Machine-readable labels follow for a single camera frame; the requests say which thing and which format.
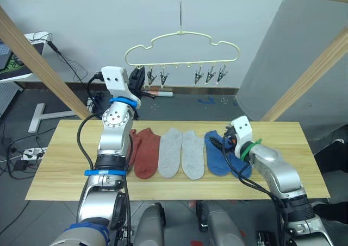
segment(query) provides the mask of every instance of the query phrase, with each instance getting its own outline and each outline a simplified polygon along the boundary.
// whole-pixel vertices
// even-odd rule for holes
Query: blue sock
[[[210,137],[216,138],[220,143],[222,143],[222,137],[214,131],[207,132],[204,136],[204,142],[206,144],[206,152],[207,152],[207,164],[209,170],[219,176],[227,175],[231,172],[235,177],[238,177],[237,174],[230,169],[225,158],[223,157],[222,151],[217,149],[209,140]],[[226,144],[225,148],[230,149],[230,145]],[[237,158],[233,153],[227,153],[227,158],[231,165],[237,170],[240,171],[246,163]],[[249,178],[251,176],[251,166],[248,166],[242,174]]]

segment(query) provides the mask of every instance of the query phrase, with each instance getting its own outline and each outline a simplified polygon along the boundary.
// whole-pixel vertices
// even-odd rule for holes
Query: red sock
[[[141,142],[141,139],[139,137],[137,137],[136,135],[136,130],[135,129],[132,129],[130,132],[130,137],[131,139],[133,140],[133,151],[132,151],[132,157],[130,158],[130,161],[129,161],[129,166],[133,166],[134,165],[134,161],[135,161],[135,157],[136,157],[136,153],[138,152],[138,147],[139,147],[139,144]]]
[[[157,171],[160,136],[147,128],[136,137],[141,139],[141,142],[135,156],[134,173],[139,178],[147,179]]]

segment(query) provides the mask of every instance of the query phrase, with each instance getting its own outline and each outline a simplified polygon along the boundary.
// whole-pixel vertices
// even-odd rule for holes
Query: desk
[[[78,201],[86,177],[84,170],[89,169],[87,160],[76,143],[76,132],[81,121],[61,120],[48,146],[47,153],[35,175],[28,191],[27,200],[67,200]],[[203,137],[216,129],[220,135],[225,131],[227,122],[182,122],[182,121],[135,121],[137,131],[150,127],[157,135],[162,135],[170,127],[182,132],[195,130]],[[263,139],[263,144],[279,149],[283,157],[300,174],[309,198],[330,197],[318,166],[312,156],[306,138],[297,122],[252,122],[254,139]],[[102,123],[89,121],[81,134],[82,144],[91,156],[96,152]],[[252,180],[264,187],[266,182],[255,170]],[[268,199],[267,195],[241,184],[232,175],[216,176],[206,164],[202,179],[189,180],[180,167],[171,179],[163,178],[157,172],[153,177],[142,180],[131,170],[127,175],[131,200],[190,200],[190,199]]]

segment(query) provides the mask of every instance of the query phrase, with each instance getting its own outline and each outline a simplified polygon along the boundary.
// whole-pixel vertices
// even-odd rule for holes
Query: green band
[[[255,143],[251,143],[245,150],[244,152],[242,153],[240,159],[241,161],[244,162],[244,157],[250,152],[250,150],[257,144],[261,144],[262,142],[262,138],[260,138],[258,141],[256,141]]]

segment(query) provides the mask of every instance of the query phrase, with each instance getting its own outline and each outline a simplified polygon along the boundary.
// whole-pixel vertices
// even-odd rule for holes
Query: clothes hanger
[[[145,47],[144,45],[136,45],[132,48],[130,48],[128,51],[126,51],[126,54],[125,54],[125,61],[128,65],[130,66],[136,66],[136,67],[141,67],[141,66],[149,66],[149,67],[154,67],[154,66],[161,66],[161,67],[165,67],[166,65],[174,65],[175,68],[177,68],[179,65],[187,65],[188,67],[190,67],[192,64],[200,64],[200,66],[202,66],[203,64],[213,64],[215,65],[216,63],[218,62],[222,62],[224,63],[225,65],[228,64],[229,62],[233,62],[233,61],[236,61],[240,55],[240,49],[237,45],[231,43],[231,42],[228,42],[228,41],[219,41],[218,43],[214,43],[213,42],[213,38],[207,34],[203,34],[203,33],[197,33],[197,32],[194,32],[194,31],[183,31],[182,30],[182,5],[181,5],[181,1],[182,0],[179,0],[180,2],[180,31],[177,31],[176,33],[169,33],[169,34],[164,34],[164,35],[161,35],[161,36],[158,36],[156,38],[153,38],[151,40],[151,45],[148,46],[148,47]],[[128,54],[133,51],[134,49],[138,49],[138,48],[143,48],[145,50],[148,50],[148,49],[152,49],[153,48],[153,45],[154,45],[154,42],[159,40],[159,39],[162,39],[162,38],[165,38],[165,37],[171,37],[171,36],[176,36],[176,35],[185,35],[185,34],[189,34],[189,35],[197,35],[197,36],[202,36],[202,37],[206,37],[209,39],[209,43],[210,45],[212,46],[218,46],[220,44],[226,44],[226,45],[229,45],[229,46],[232,46],[234,47],[236,50],[237,50],[237,55],[234,59],[229,59],[229,60],[203,60],[203,61],[185,61],[185,62],[164,62],[164,63],[147,63],[147,64],[132,64],[128,61],[127,59],[127,56]]]

